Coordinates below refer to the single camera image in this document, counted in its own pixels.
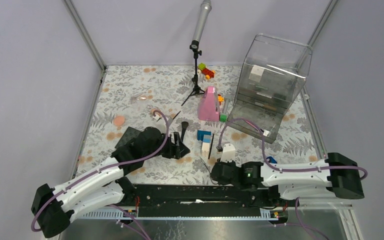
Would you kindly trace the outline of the black wire hair loop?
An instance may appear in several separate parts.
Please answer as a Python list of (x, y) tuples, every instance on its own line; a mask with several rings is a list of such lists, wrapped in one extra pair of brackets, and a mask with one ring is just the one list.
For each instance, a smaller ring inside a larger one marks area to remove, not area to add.
[(201, 156), (199, 156), (199, 159), (201, 160), (202, 164), (204, 165), (205, 169), (208, 171), (208, 175), (209, 175), (209, 178), (210, 178), (210, 181), (213, 185), (216, 185), (217, 183), (213, 181), (212, 177), (211, 177), (211, 171), (209, 169), (209, 167), (206, 165), (205, 161), (203, 160), (203, 158)]

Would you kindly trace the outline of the white blue brick stack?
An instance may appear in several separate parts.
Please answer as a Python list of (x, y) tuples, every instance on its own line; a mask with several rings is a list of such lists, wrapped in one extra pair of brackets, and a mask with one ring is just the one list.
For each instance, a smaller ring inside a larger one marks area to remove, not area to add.
[(198, 141), (201, 141), (201, 155), (208, 156), (210, 153), (210, 143), (212, 141), (212, 133), (210, 131), (198, 130), (196, 134)]

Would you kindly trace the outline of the black makeup brush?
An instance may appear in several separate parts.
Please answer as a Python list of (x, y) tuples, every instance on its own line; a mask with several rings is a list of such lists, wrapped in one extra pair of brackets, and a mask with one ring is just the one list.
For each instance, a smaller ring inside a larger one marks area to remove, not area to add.
[(187, 121), (181, 122), (180, 145), (183, 145), (184, 137), (185, 137), (188, 126), (189, 126), (189, 123)]

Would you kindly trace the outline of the pink eyebrow razor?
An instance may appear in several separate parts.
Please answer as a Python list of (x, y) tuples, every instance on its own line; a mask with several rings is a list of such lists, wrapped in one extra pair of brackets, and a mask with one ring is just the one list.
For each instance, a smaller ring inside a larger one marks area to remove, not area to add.
[(248, 125), (250, 125), (252, 128), (254, 128), (258, 133), (261, 133), (263, 134), (265, 137), (268, 137), (270, 135), (270, 131), (266, 130), (266, 129), (263, 129), (263, 128), (260, 128), (259, 126), (255, 125), (254, 123), (252, 123), (251, 121), (249, 120), (244, 120)]

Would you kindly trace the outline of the white cardboard box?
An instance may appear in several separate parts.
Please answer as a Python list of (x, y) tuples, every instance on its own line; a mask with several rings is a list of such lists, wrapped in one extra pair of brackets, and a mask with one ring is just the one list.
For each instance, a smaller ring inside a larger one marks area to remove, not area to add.
[(264, 67), (254, 64), (250, 70), (248, 79), (250, 81), (259, 83), (262, 79), (264, 71), (265, 71)]

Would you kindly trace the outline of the clear acrylic makeup organizer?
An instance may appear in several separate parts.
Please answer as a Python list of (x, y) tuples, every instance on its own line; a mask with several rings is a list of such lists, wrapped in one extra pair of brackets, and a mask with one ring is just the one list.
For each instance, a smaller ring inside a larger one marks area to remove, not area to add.
[[(232, 128), (250, 136), (261, 135), (248, 120), (270, 131), (265, 142), (272, 144), (283, 118), (306, 84), (313, 49), (310, 45), (280, 37), (257, 34), (245, 56), (228, 116)], [(264, 68), (260, 82), (249, 80), (253, 65)]]

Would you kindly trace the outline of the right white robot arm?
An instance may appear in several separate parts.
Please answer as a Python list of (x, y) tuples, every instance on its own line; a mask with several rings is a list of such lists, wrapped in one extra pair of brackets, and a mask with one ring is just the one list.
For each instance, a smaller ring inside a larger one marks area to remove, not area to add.
[(249, 192), (268, 188), (266, 198), (273, 206), (285, 200), (327, 194), (339, 199), (360, 200), (365, 197), (362, 180), (367, 175), (367, 170), (337, 152), (310, 163), (250, 161), (237, 166), (234, 161), (217, 162), (210, 172), (211, 179), (222, 186), (232, 185)]

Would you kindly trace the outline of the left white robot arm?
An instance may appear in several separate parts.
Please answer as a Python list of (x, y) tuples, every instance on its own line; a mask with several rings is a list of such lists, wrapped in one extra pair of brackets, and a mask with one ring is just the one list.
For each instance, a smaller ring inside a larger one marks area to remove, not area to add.
[(115, 151), (99, 165), (54, 187), (45, 183), (37, 188), (31, 206), (32, 230), (52, 238), (86, 213), (119, 202), (132, 204), (135, 187), (126, 176), (150, 158), (178, 160), (189, 154), (183, 143), (185, 132), (165, 134), (151, 126), (142, 131), (128, 127)]

